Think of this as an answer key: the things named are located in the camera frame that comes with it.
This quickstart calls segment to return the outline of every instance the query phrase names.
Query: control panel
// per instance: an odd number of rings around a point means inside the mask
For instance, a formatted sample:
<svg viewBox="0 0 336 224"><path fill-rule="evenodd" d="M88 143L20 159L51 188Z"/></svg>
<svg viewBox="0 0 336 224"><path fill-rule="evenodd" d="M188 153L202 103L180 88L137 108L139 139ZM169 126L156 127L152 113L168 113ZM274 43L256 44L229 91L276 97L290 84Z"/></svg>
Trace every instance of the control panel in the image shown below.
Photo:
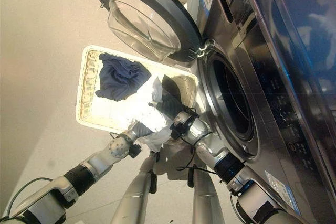
<svg viewBox="0 0 336 224"><path fill-rule="evenodd" d="M258 55L260 48L258 48L258 52L253 48L249 49L255 72L294 163L302 169L316 172L315 162L306 138L271 55L265 59Z"/></svg>

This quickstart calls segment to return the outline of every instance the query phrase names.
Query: floor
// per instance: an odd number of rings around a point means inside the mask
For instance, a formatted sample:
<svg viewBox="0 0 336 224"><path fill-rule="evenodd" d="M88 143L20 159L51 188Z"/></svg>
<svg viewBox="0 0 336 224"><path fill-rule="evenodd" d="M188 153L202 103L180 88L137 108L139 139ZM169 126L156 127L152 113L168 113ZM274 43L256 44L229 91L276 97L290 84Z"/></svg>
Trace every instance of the floor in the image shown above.
<svg viewBox="0 0 336 224"><path fill-rule="evenodd" d="M136 54L107 26L98 0L1 0L0 211L36 177L56 178L110 141L107 132L76 122L81 53L99 45ZM138 173L148 149L115 164L67 210L66 223L109 223L123 192ZM191 223L193 190L186 173L158 177L146 223ZM212 175L226 223L240 223L228 191ZM14 206L44 185L37 182Z"/></svg>

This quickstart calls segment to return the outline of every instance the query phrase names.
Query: silver robot arm segment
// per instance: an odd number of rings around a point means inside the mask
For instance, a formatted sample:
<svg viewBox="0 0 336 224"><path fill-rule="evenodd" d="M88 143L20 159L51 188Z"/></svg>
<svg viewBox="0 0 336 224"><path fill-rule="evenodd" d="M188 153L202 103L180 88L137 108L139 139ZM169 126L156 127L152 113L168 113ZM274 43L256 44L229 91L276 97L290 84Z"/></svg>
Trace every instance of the silver robot arm segment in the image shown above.
<svg viewBox="0 0 336 224"><path fill-rule="evenodd" d="M195 146L199 158L238 197L237 210L246 223L306 223L249 166L244 165L223 144L208 124L185 111L174 119L172 128Z"/></svg>
<svg viewBox="0 0 336 224"><path fill-rule="evenodd" d="M14 223L63 223L65 208L71 207L87 189L104 176L112 166L125 158L137 156L141 149L133 142L151 132L141 123L114 138L103 150L92 154L78 166L25 199L10 215Z"/></svg>

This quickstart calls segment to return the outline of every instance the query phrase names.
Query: black cloth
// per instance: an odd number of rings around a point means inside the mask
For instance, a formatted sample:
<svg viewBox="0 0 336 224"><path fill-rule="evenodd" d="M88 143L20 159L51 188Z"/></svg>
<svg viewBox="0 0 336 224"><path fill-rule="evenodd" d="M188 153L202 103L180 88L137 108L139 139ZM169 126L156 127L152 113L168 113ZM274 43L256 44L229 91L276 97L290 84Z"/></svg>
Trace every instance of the black cloth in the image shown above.
<svg viewBox="0 0 336 224"><path fill-rule="evenodd" d="M98 97L120 101L135 94L151 76L147 68L138 62L110 55L101 54L99 59L103 62L100 70L100 90L96 91Z"/></svg>

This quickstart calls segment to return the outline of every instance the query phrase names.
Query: clothing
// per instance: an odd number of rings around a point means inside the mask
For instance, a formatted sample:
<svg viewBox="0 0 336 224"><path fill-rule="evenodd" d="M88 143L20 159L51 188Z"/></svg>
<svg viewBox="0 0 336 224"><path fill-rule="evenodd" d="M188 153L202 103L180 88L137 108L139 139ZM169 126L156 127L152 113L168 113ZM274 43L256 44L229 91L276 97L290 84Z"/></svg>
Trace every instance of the clothing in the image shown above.
<svg viewBox="0 0 336 224"><path fill-rule="evenodd" d="M117 132L126 130L136 121L142 122L151 131L158 132L168 123L162 113L148 106L152 101L162 102L162 86L157 75L151 76L135 94L119 102L94 96L92 116L106 120Z"/></svg>
<svg viewBox="0 0 336 224"><path fill-rule="evenodd" d="M103 67L99 73L98 97L121 101L135 94L151 76L147 68L138 62L110 54L101 54L99 59Z"/></svg>

